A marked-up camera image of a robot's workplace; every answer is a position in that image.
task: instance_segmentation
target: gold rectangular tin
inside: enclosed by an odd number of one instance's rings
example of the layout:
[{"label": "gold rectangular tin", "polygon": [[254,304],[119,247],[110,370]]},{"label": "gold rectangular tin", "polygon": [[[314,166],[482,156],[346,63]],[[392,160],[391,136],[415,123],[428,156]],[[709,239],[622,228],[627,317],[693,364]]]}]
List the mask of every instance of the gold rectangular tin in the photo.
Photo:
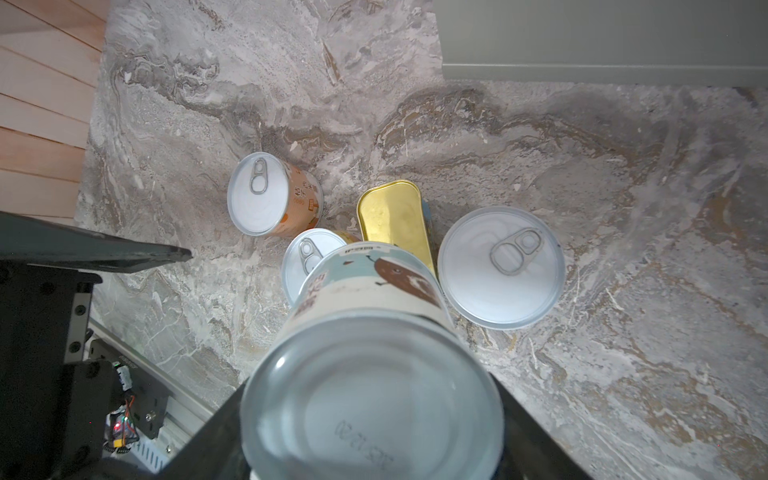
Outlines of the gold rectangular tin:
[{"label": "gold rectangular tin", "polygon": [[366,191],[357,202],[357,218],[363,240],[407,250],[435,274],[422,193],[413,182],[396,180]]}]

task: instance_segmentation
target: white can lid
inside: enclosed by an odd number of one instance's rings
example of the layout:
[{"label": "white can lid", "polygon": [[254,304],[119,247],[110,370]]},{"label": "white can lid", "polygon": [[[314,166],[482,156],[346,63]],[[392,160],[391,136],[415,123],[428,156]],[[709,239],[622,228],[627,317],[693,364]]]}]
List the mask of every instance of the white can lid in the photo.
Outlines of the white can lid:
[{"label": "white can lid", "polygon": [[248,235],[269,233],[287,206],[288,174],[282,161],[256,152],[237,164],[227,189],[227,208],[240,231]]},{"label": "white can lid", "polygon": [[324,228],[310,228],[293,239],[280,268],[288,304],[296,305],[304,280],[317,264],[329,253],[345,245],[346,241],[342,237]]},{"label": "white can lid", "polygon": [[537,217],[486,207],[458,220],[440,245],[440,283],[463,316],[490,329],[531,325],[563,292],[565,258]]}]

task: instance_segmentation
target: wooden plank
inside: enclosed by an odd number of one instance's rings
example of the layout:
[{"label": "wooden plank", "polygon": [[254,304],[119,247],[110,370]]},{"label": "wooden plank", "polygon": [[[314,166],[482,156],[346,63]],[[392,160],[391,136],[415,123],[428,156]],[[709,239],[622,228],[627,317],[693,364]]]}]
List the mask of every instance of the wooden plank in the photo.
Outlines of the wooden plank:
[{"label": "wooden plank", "polygon": [[80,181],[85,150],[0,128],[0,169]]},{"label": "wooden plank", "polygon": [[40,18],[76,39],[101,51],[104,20],[69,0],[8,0],[21,10]]},{"label": "wooden plank", "polygon": [[88,124],[0,94],[0,127],[85,148]]},{"label": "wooden plank", "polygon": [[107,21],[109,14],[109,0],[72,0],[100,19]]},{"label": "wooden plank", "polygon": [[74,217],[80,184],[0,170],[0,210],[22,215]]},{"label": "wooden plank", "polygon": [[74,227],[74,218],[41,217],[39,215],[27,215],[27,217],[32,217],[38,220],[45,220],[46,222],[60,223],[62,225],[69,225],[70,227]]},{"label": "wooden plank", "polygon": [[0,0],[0,47],[77,78],[92,87],[101,52]]},{"label": "wooden plank", "polygon": [[95,92],[90,85],[0,48],[0,94],[89,122]]}]

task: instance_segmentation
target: can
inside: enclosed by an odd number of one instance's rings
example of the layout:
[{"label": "can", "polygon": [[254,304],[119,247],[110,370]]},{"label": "can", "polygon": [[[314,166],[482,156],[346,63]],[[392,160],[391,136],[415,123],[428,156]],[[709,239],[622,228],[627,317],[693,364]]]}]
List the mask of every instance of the can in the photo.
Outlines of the can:
[{"label": "can", "polygon": [[504,430],[498,390],[453,334],[435,277],[365,241],[307,277],[240,421],[259,478],[488,480]]},{"label": "can", "polygon": [[323,191],[311,173],[256,152],[232,173],[227,209],[232,222],[247,235],[292,238],[317,225]]},{"label": "can", "polygon": [[310,228],[294,238],[283,256],[280,276],[288,304],[296,305],[296,298],[304,280],[329,253],[360,239],[348,232]]},{"label": "can", "polygon": [[429,236],[429,207],[419,188],[397,180],[366,191],[357,202],[363,240],[384,242],[407,250],[436,275]]},{"label": "can", "polygon": [[512,207],[485,207],[460,218],[445,234],[438,268],[453,307],[489,329],[539,321],[565,285],[557,237],[536,216]]}]

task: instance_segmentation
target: white can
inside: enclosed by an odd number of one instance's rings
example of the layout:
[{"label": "white can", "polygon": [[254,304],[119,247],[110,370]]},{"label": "white can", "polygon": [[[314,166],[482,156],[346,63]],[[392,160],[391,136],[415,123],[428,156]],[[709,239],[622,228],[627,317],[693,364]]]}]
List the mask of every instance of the white can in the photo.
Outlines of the white can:
[{"label": "white can", "polygon": [[280,276],[288,304],[296,305],[299,291],[307,276],[329,253],[360,239],[349,232],[310,228],[294,238],[283,256]]},{"label": "white can", "polygon": [[486,207],[460,218],[440,246],[445,296],[464,317],[489,329],[518,329],[544,318],[563,293],[565,257],[534,215]]},{"label": "white can", "polygon": [[293,238],[317,225],[323,190],[310,172],[256,152],[241,160],[232,173],[227,208],[243,233]]},{"label": "white can", "polygon": [[488,480],[504,419],[412,254],[359,242],[325,256],[248,380],[243,452],[260,478]]}]

